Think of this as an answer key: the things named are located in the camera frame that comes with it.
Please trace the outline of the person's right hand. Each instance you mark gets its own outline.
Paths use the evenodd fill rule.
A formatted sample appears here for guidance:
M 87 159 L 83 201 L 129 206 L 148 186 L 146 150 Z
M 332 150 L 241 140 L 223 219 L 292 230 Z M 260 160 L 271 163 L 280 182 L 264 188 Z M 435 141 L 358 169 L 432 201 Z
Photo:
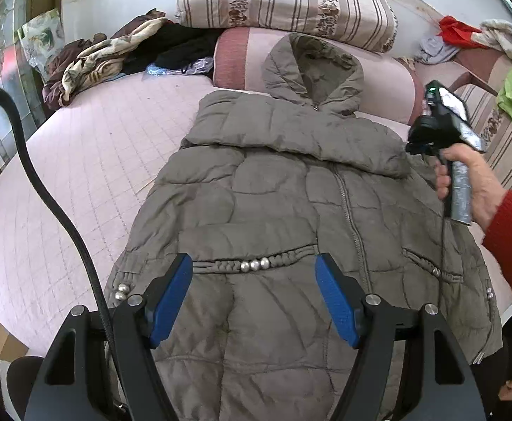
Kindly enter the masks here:
M 472 147 L 464 143 L 455 143 L 443 149 L 441 155 L 446 161 L 462 162 L 468 168 L 472 220 L 486 232 L 507 190 L 501 185 L 482 154 Z

